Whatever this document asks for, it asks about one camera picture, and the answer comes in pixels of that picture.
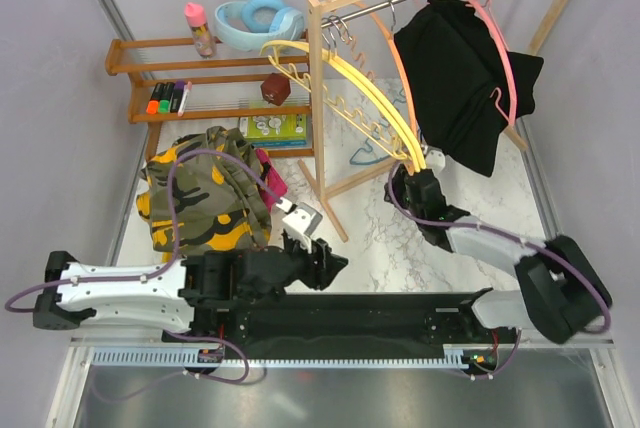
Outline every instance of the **marble floor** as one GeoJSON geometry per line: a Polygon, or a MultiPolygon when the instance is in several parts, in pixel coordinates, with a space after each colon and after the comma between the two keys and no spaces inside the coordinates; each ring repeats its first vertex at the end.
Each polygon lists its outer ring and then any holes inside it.
{"type": "MultiPolygon", "coordinates": [[[[396,80],[383,80],[382,83],[389,98],[394,99],[398,95],[396,80]]],[[[334,83],[334,89],[342,90],[348,102],[358,101],[359,95],[339,82],[334,83]]],[[[403,111],[402,100],[398,108],[403,111]]],[[[180,136],[202,132],[215,124],[232,128],[237,125],[237,119],[165,123],[158,151],[168,148],[180,136]]],[[[328,184],[362,169],[351,166],[349,158],[362,146],[363,135],[328,109],[325,110],[324,140],[328,184]]],[[[314,159],[304,161],[313,173],[314,159]]],[[[292,201],[305,202],[322,211],[296,159],[276,159],[275,167],[288,183],[287,196],[292,201]]],[[[543,236],[521,154],[504,135],[498,145],[496,167],[491,178],[473,173],[450,158],[447,158],[447,165],[438,178],[449,203],[487,223],[528,237],[543,236]]],[[[500,289],[516,287],[515,280],[497,269],[465,256],[446,253],[424,241],[413,222],[383,201],[385,180],[386,175],[380,176],[331,199],[331,205],[350,239],[342,243],[326,217],[316,231],[317,236],[329,242],[335,253],[349,259],[348,267],[328,291],[450,292],[476,291],[487,286],[500,289]]],[[[146,183],[140,181],[137,192],[144,191],[146,183]]],[[[282,215],[274,210],[271,244],[281,243],[281,218],[282,215]]],[[[151,249],[148,226],[132,206],[118,265],[146,265],[157,263],[160,258],[160,254],[151,249]]],[[[290,287],[290,291],[306,290],[301,284],[290,287]]]]}

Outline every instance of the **pink spray bottle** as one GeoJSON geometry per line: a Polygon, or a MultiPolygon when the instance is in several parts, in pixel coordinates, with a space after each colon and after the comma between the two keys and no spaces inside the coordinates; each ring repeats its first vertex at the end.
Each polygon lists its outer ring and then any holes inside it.
{"type": "Polygon", "coordinates": [[[191,28],[191,36],[196,51],[202,58],[211,58],[216,54],[216,42],[213,34],[209,31],[207,23],[207,15],[202,5],[196,3],[187,3],[184,8],[184,16],[187,17],[187,23],[191,28]]]}

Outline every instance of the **hanger hook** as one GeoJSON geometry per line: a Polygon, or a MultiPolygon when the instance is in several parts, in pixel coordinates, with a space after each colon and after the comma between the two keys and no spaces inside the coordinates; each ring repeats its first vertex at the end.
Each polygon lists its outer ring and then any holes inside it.
{"type": "Polygon", "coordinates": [[[333,40],[333,51],[334,54],[338,54],[338,42],[336,41],[336,37],[333,36],[333,30],[331,29],[331,27],[329,27],[328,29],[329,31],[329,36],[331,37],[331,40],[333,40]]]}
{"type": "Polygon", "coordinates": [[[336,18],[340,22],[340,24],[344,27],[344,33],[347,35],[347,39],[349,41],[353,41],[353,36],[351,36],[351,33],[349,32],[349,26],[344,22],[344,20],[340,18],[338,15],[332,15],[332,17],[336,18]]]}
{"type": "MultiPolygon", "coordinates": [[[[333,21],[330,18],[323,18],[323,22],[330,22],[331,24],[333,24],[335,26],[335,24],[333,23],[333,21]]],[[[331,27],[327,27],[327,32],[329,33],[329,36],[331,37],[331,40],[333,41],[333,43],[331,43],[331,41],[329,41],[329,38],[326,37],[326,35],[324,34],[324,31],[322,31],[322,38],[324,39],[325,43],[327,44],[327,49],[329,50],[329,54],[332,53],[331,51],[331,45],[333,45],[333,50],[335,51],[335,53],[338,53],[338,42],[336,41],[336,37],[333,36],[333,31],[331,30],[331,27]]]]}
{"type": "Polygon", "coordinates": [[[389,8],[391,8],[391,15],[393,16],[393,25],[391,25],[391,29],[389,30],[391,33],[393,33],[393,30],[396,27],[396,8],[393,6],[392,0],[386,0],[386,2],[389,3],[389,8]]]}
{"type": "Polygon", "coordinates": [[[340,40],[343,43],[346,43],[347,40],[345,40],[344,36],[342,36],[342,30],[340,29],[340,27],[338,26],[338,23],[336,20],[339,20],[342,22],[342,24],[345,26],[346,29],[346,25],[344,24],[344,22],[342,21],[342,18],[340,18],[338,15],[331,15],[329,18],[329,21],[331,22],[331,24],[336,28],[336,30],[338,30],[338,35],[340,36],[340,40]]]}

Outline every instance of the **black clothing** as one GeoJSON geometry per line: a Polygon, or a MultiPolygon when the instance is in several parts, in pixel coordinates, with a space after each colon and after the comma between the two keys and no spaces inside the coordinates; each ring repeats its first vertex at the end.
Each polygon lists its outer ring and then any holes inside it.
{"type": "MultiPolygon", "coordinates": [[[[427,144],[485,176],[495,165],[509,90],[498,49],[484,21],[460,0],[429,0],[395,35],[416,118],[427,144]]],[[[516,116],[533,113],[533,85],[543,59],[508,52],[518,94],[516,116]]]]}

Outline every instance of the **brown cube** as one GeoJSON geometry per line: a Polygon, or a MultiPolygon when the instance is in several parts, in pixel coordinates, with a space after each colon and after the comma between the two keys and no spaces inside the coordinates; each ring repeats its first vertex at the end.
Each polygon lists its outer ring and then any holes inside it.
{"type": "Polygon", "coordinates": [[[280,106],[291,94],[291,84],[286,76],[272,73],[260,85],[260,90],[265,101],[280,106]]]}

